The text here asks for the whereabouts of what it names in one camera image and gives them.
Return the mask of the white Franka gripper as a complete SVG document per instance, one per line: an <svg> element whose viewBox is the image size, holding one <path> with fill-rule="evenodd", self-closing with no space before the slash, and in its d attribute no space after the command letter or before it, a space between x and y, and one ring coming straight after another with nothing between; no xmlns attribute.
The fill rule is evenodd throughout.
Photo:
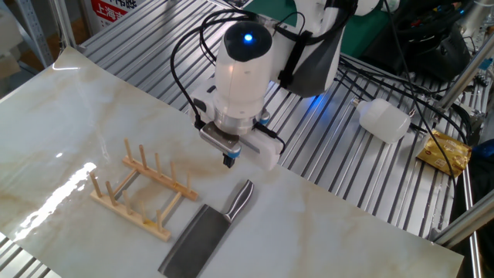
<svg viewBox="0 0 494 278"><path fill-rule="evenodd" d="M264 170L273 169L281 156L283 143L256 128L244 135L220 131L213 122L215 110L212 94L215 91L214 83L206 82L191 94L201 120L205 122L205 127L199 130L201 139L223 153L223 165L228 168L234 165L236 158L245 157Z"/></svg>

